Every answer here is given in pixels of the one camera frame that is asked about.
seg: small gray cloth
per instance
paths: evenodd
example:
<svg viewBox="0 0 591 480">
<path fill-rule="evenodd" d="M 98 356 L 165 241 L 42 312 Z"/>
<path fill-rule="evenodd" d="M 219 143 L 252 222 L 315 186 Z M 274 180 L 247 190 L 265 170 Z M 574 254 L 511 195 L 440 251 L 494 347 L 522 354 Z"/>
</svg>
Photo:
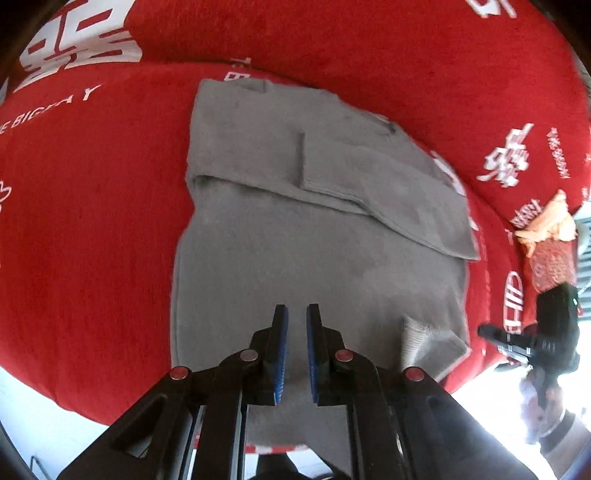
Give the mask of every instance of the small gray cloth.
<svg viewBox="0 0 591 480">
<path fill-rule="evenodd" d="M 204 80 L 190 134 L 173 363 L 217 365 L 286 304 L 283 400 L 251 408 L 247 442 L 305 444 L 349 471 L 344 408 L 311 402 L 306 306 L 377 365 L 441 378 L 469 351 L 466 200 L 398 127 L 322 90 Z"/>
</svg>

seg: blue gripper pad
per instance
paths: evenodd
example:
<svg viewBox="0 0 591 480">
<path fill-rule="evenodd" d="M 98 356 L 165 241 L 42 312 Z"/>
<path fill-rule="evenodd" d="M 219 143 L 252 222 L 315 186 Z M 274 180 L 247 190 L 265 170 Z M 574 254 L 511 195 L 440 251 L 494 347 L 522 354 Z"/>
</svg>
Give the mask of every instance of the blue gripper pad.
<svg viewBox="0 0 591 480">
<path fill-rule="evenodd" d="M 317 404 L 319 400 L 319 381 L 326 376 L 323 375 L 323 371 L 327 368 L 328 361 L 326 341 L 322 321 L 320 320 L 320 308 L 317 303 L 312 303 L 306 308 L 306 336 L 308 339 L 310 390 L 312 400 Z"/>
<path fill-rule="evenodd" d="M 273 323 L 269 332 L 265 363 L 274 385 L 275 403 L 281 401 L 285 378 L 285 361 L 287 359 L 287 329 L 289 312 L 285 305 L 277 305 L 273 315 Z"/>
</svg>

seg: gray towel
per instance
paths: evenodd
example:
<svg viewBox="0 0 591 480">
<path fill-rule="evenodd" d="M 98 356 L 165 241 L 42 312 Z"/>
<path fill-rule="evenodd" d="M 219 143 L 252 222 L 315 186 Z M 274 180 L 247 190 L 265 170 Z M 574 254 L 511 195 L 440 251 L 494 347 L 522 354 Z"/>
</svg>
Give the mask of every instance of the gray towel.
<svg viewBox="0 0 591 480">
<path fill-rule="evenodd" d="M 465 198 L 395 125 L 262 80 L 202 82 L 188 163 L 196 211 L 177 250 L 173 363 L 217 365 L 286 304 L 283 401 L 251 409 L 247 441 L 306 444 L 348 471 L 344 409 L 311 402 L 306 306 L 379 366 L 445 375 L 469 351 Z"/>
</svg>

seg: red fabric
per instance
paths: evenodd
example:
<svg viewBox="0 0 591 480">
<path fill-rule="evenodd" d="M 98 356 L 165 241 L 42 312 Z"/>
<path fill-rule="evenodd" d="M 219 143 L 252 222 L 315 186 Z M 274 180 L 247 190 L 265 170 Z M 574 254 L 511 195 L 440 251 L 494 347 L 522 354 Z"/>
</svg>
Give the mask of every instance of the red fabric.
<svg viewBox="0 0 591 480">
<path fill-rule="evenodd" d="M 561 188 L 576 209 L 589 194 L 586 95 L 570 47 L 529 0 L 504 2 L 513 12 L 488 0 L 485 4 L 498 11 L 487 18 L 463 0 L 298 0 L 260 6 L 242 0 L 75 0 L 64 7 L 66 14 L 55 16 L 56 35 L 64 28 L 69 33 L 54 50 L 52 35 L 36 38 L 31 47 L 47 40 L 54 63 L 71 55 L 75 65 L 87 47 L 75 42 L 77 35 L 116 4 L 127 7 L 115 8 L 110 19 L 125 19 L 119 30 L 137 44 L 141 61 L 251 58 L 254 67 L 396 119 L 518 228 L 524 226 L 521 218 L 529 219 L 533 200 L 544 205 Z M 495 179 L 477 180 L 491 172 L 485 157 L 505 147 L 512 129 L 527 124 L 532 127 L 522 144 L 529 167 L 517 172 L 519 183 L 503 188 Z M 552 129 L 559 152 L 548 144 Z"/>
<path fill-rule="evenodd" d="M 574 209 L 589 188 L 586 98 L 570 49 L 528 0 L 510 4 L 516 18 L 502 8 L 481 18 L 451 0 L 69 2 L 26 49 L 11 88 L 23 68 L 46 77 L 0 109 L 0 196 L 11 188 L 0 200 L 0 364 L 104 423 L 166 371 L 173 255 L 191 214 L 194 94 L 203 77 L 245 70 L 151 62 L 251 57 L 392 118 L 453 165 L 488 262 L 469 266 L 473 352 L 448 388 L 475 376 L 498 357 L 482 354 L 475 327 L 503 324 L 508 273 L 521 271 L 507 221 L 529 221 L 558 188 Z M 123 52 L 140 65 L 79 66 Z M 528 123 L 519 183 L 478 180 L 485 157 Z M 526 285 L 526 323 L 533 298 Z"/>
<path fill-rule="evenodd" d="M 470 331 L 470 356 L 460 363 L 448 376 L 445 389 L 454 392 L 463 384 L 498 362 L 503 355 L 477 334 L 478 326 L 492 323 L 501 328 L 519 331 L 535 322 L 535 308 L 523 311 L 508 309 L 506 282 L 509 276 L 522 281 L 521 258 L 512 226 L 498 215 L 473 192 L 467 189 L 470 216 L 479 230 L 474 232 L 478 241 L 480 261 L 469 264 L 469 286 L 466 298 L 466 314 Z M 521 298 L 519 307 L 531 304 L 531 298 Z M 521 325 L 514 326 L 506 320 L 518 319 Z"/>
<path fill-rule="evenodd" d="M 577 285 L 576 244 L 552 239 L 536 244 L 533 255 L 524 262 L 525 275 L 536 292 L 548 291 L 564 282 Z"/>
<path fill-rule="evenodd" d="M 73 95 L 0 135 L 0 365 L 66 409 L 109 424 L 170 368 L 190 115 L 201 79 L 228 70 L 103 64 L 0 109 L 11 126 Z"/>
</svg>

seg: white floor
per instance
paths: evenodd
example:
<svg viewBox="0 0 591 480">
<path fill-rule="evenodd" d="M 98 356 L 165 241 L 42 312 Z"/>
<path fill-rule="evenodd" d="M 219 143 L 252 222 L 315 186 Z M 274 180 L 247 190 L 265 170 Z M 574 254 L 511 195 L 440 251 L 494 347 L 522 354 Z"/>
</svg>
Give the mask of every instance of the white floor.
<svg viewBox="0 0 591 480">
<path fill-rule="evenodd" d="M 591 351 L 591 325 L 582 324 L 579 351 Z M 583 355 L 579 371 L 561 378 L 567 408 L 577 413 L 583 407 L 591 407 L 591 385 L 587 381 L 590 373 L 591 355 Z M 540 480 L 553 480 L 554 475 L 538 449 L 522 441 L 524 432 L 519 420 L 517 389 L 522 375 L 522 371 L 504 374 L 487 371 L 454 396 Z M 50 478 L 45 479 L 36 469 L 40 480 L 55 480 L 61 470 L 106 429 L 104 425 L 62 410 L 1 368 L 0 421 L 27 464 L 32 455 L 41 461 Z M 294 452 L 290 458 L 308 477 L 328 471 L 313 452 Z M 255 468 L 256 455 L 248 455 L 247 479 L 254 475 Z"/>
</svg>

